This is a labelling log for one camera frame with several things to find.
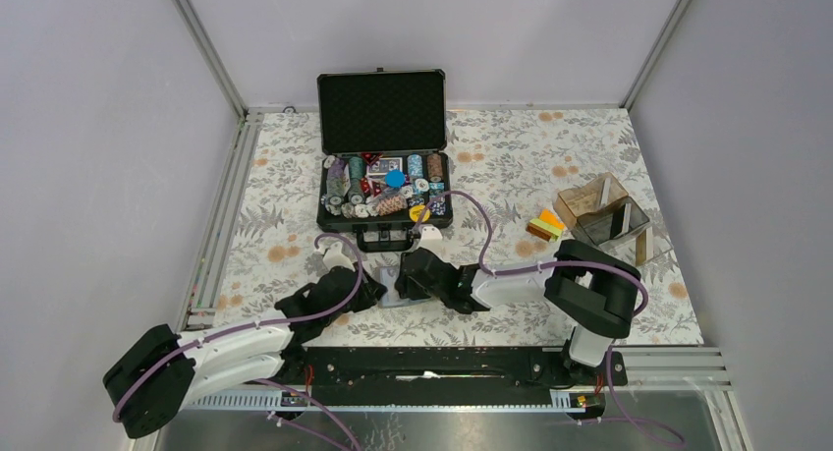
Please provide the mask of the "beige card holder wallet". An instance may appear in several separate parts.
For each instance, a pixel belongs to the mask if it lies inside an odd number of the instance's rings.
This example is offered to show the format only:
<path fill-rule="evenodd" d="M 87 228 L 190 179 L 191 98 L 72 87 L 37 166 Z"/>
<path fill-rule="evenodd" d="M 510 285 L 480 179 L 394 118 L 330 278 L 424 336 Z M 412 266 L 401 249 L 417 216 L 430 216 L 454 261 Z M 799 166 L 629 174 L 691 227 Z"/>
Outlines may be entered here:
<path fill-rule="evenodd" d="M 381 266 L 378 270 L 379 282 L 386 287 L 386 293 L 379 301 L 381 309 L 394 309 L 415 306 L 426 302 L 426 299 L 412 300 L 402 297 L 395 287 L 399 270 L 394 266 Z"/>

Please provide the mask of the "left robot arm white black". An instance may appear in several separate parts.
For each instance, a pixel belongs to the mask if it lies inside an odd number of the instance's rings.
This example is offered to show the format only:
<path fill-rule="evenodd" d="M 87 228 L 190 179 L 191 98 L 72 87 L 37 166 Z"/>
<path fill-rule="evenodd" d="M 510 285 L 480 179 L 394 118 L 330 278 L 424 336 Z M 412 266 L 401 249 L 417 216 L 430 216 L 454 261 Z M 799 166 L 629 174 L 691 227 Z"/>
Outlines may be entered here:
<path fill-rule="evenodd" d="M 140 438 L 189 403 L 228 387 L 272 376 L 294 382 L 304 373 L 304 343 L 342 314 L 375 306 L 386 292 L 358 268 L 336 266 L 250 320 L 181 333 L 156 325 L 102 378 L 113 420 Z"/>

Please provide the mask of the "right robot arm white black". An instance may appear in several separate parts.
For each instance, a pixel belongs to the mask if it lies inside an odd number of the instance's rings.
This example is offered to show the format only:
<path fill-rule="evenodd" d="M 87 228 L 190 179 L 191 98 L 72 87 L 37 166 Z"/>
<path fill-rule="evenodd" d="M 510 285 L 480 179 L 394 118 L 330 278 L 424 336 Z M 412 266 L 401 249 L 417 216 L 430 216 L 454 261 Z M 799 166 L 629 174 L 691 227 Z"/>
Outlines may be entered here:
<path fill-rule="evenodd" d="M 419 247 L 402 254 L 394 286 L 405 299 L 436 298 L 460 314 L 548 302 L 576 323 L 563 369 L 578 384 L 601 373 L 612 343 L 630 335 L 633 318 L 647 302 L 633 266 L 577 240 L 561 243 L 546 262 L 491 271 L 478 264 L 456 266 Z"/>

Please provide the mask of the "playing card deck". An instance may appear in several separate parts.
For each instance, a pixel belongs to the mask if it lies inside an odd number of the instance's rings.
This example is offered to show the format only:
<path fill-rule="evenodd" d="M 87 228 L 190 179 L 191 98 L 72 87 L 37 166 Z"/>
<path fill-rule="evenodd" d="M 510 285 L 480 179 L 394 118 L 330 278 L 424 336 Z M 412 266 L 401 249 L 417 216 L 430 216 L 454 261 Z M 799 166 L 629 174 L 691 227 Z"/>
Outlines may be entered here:
<path fill-rule="evenodd" d="M 384 178 L 391 171 L 403 170 L 402 157 L 380 157 L 372 164 L 369 164 L 366 169 L 367 177 L 381 177 Z"/>

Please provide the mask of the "clear acrylic card box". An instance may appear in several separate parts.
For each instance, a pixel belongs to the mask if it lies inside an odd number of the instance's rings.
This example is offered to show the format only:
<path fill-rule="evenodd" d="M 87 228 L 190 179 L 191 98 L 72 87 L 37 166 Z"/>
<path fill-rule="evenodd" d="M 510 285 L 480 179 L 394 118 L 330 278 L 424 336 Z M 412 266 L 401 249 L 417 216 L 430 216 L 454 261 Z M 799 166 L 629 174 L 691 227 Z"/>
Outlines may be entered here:
<path fill-rule="evenodd" d="M 652 216 L 610 172 L 560 191 L 553 202 L 573 238 L 625 262 L 642 266 L 671 251 Z"/>

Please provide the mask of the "yellow round dealer chip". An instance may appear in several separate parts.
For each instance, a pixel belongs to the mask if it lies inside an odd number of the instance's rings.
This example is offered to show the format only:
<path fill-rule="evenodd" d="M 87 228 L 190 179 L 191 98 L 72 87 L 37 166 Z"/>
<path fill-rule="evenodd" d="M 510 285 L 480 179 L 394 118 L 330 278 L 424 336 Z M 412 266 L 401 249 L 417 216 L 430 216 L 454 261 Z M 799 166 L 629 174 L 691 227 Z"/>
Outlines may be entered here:
<path fill-rule="evenodd" d="M 426 222 L 430 215 L 430 210 L 424 204 L 414 205 L 409 209 L 409 216 L 415 223 Z"/>

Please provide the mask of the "blue round chip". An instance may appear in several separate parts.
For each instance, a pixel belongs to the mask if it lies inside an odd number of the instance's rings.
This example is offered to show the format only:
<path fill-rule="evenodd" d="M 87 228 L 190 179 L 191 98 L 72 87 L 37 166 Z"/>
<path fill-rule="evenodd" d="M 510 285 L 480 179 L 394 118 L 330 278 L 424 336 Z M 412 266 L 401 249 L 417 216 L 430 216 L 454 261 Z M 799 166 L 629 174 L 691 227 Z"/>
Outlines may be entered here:
<path fill-rule="evenodd" d="M 390 170 L 385 174 L 384 182 L 390 188 L 402 188 L 407 184 L 407 176 L 401 170 Z"/>

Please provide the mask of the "black poker chip case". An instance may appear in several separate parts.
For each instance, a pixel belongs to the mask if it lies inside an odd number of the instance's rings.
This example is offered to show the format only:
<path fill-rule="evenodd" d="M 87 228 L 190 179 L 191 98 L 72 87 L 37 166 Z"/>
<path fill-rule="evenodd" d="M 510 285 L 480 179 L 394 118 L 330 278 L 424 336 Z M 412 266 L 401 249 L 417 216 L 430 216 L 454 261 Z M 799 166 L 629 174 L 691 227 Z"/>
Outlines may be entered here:
<path fill-rule="evenodd" d="M 316 79 L 324 159 L 316 222 L 352 234 L 366 253 L 403 252 L 414 242 L 409 209 L 424 204 L 424 222 L 453 220 L 446 126 L 446 74 L 440 69 L 325 73 Z M 402 157 L 407 184 L 390 188 L 366 169 Z"/>

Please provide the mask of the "orange yellow sticky note stack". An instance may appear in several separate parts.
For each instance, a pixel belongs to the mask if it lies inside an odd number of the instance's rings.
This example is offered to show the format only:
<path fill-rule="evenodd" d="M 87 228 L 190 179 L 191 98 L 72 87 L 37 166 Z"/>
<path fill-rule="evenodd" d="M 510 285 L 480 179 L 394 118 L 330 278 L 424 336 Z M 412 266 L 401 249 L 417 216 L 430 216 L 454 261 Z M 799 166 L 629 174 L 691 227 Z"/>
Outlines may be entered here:
<path fill-rule="evenodd" d="M 532 218 L 526 230 L 535 237 L 553 243 L 564 233 L 566 225 L 549 209 L 542 209 L 537 217 Z"/>

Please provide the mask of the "floral patterned table mat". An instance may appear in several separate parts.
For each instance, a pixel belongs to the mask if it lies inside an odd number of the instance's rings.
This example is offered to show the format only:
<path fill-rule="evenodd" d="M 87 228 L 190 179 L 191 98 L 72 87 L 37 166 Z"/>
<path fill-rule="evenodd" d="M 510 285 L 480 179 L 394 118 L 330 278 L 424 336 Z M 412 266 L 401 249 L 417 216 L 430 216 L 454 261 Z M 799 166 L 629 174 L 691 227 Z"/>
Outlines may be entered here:
<path fill-rule="evenodd" d="M 649 302 L 633 324 L 632 345 L 696 345 L 703 337 L 627 111 L 454 110 L 448 113 L 453 220 L 441 253 L 474 263 L 528 264 L 556 245 L 527 232 L 557 194 L 613 174 L 652 222 L 654 255 L 640 271 Z M 270 113 L 255 147 L 214 322 L 270 309 L 323 273 L 314 249 L 323 152 L 315 113 Z M 436 301 L 373 308 L 338 318 L 319 346 L 547 346 L 571 332 L 545 304 L 461 315 Z"/>

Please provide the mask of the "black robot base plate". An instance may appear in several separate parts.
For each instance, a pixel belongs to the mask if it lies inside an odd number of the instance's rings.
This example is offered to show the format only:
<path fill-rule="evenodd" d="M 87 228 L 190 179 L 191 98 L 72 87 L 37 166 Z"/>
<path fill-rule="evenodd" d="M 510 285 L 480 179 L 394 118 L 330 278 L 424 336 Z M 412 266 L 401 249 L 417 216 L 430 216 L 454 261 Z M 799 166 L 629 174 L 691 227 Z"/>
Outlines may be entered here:
<path fill-rule="evenodd" d="M 310 347 L 272 381 L 326 406 L 545 406 L 557 390 L 628 384 L 623 357 L 570 366 L 559 347 Z"/>

